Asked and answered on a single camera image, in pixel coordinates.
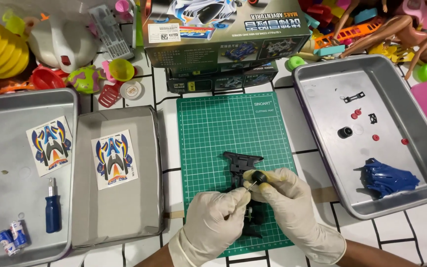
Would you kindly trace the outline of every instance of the white latex glove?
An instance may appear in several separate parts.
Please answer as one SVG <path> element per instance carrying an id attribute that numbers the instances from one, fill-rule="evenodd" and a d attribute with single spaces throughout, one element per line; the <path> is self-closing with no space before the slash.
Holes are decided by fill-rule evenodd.
<path id="1" fill-rule="evenodd" d="M 252 173 L 243 174 L 243 186 L 252 185 Z M 268 182 L 253 185 L 252 199 L 267 202 L 274 211 L 282 232 L 311 260 L 325 265 L 335 264 L 345 253 L 343 236 L 316 222 L 312 209 L 311 188 L 288 168 L 263 172 Z"/>
<path id="2" fill-rule="evenodd" d="M 198 267 L 232 245 L 241 236 L 250 196 L 243 187 L 229 193 L 195 195 L 187 209 L 186 224 L 169 241 L 174 267 Z"/>

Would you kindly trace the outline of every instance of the gray cardboard box lid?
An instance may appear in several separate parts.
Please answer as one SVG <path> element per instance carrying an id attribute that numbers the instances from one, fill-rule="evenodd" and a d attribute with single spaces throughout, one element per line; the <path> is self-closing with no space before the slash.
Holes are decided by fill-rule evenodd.
<path id="1" fill-rule="evenodd" d="M 129 130 L 139 178 L 98 190 L 91 140 Z M 72 246 L 100 246 L 156 235 L 164 229 L 157 116 L 151 107 L 80 115 L 72 163 Z"/>

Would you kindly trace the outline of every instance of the green cutting mat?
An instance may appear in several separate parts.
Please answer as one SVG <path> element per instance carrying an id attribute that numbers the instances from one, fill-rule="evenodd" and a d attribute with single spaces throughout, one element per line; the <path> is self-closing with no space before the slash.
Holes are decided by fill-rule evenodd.
<path id="1" fill-rule="evenodd" d="M 231 185 L 230 161 L 224 151 L 256 155 L 255 166 L 296 172 L 276 93 L 235 94 L 177 100 L 184 212 L 195 194 L 224 191 Z M 240 237 L 220 257 L 291 246 L 270 205 L 263 204 L 265 223 L 254 226 L 263 239 Z"/>

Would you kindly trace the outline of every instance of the aluminum tray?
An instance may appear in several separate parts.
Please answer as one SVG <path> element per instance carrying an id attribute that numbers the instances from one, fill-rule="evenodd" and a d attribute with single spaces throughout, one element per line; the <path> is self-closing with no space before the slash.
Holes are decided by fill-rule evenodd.
<path id="1" fill-rule="evenodd" d="M 293 72 L 295 90 L 343 207 L 361 220 L 427 203 L 427 119 L 391 61 L 365 55 L 302 65 Z M 345 103 L 344 97 L 365 97 Z M 358 119 L 351 114 L 361 108 Z M 378 122 L 371 124 L 368 114 Z M 341 139 L 345 126 L 353 135 Z M 377 134 L 379 141 L 372 135 Z M 409 140 L 408 145 L 401 143 Z M 364 187 L 369 158 L 411 171 L 421 181 L 414 191 L 376 199 Z"/>
<path id="2" fill-rule="evenodd" d="M 68 88 L 0 95 L 0 231 L 24 216 L 32 242 L 13 257 L 8 257 L 0 244 L 0 267 L 55 261 L 70 248 L 71 168 L 66 166 L 39 177 L 26 130 L 64 115 L 75 136 L 77 110 L 77 95 Z M 62 208 L 62 229 L 52 234 L 45 232 L 45 177 L 56 178 Z"/>

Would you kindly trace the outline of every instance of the blue battery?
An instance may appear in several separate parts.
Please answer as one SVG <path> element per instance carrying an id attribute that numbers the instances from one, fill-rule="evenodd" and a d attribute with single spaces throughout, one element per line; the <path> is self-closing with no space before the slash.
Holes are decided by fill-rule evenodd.
<path id="1" fill-rule="evenodd" d="M 29 245 L 26 234 L 24 233 L 24 229 L 22 228 L 22 221 L 11 222 L 9 230 L 11 230 L 12 238 L 14 239 L 14 245 L 17 249 L 21 249 Z"/>
<path id="2" fill-rule="evenodd" d="M 9 230 L 3 230 L 0 232 L 0 243 L 3 245 L 4 251 L 8 256 L 13 256 L 19 252 L 19 249 L 16 249 L 16 246 L 14 245 L 14 240 Z"/>

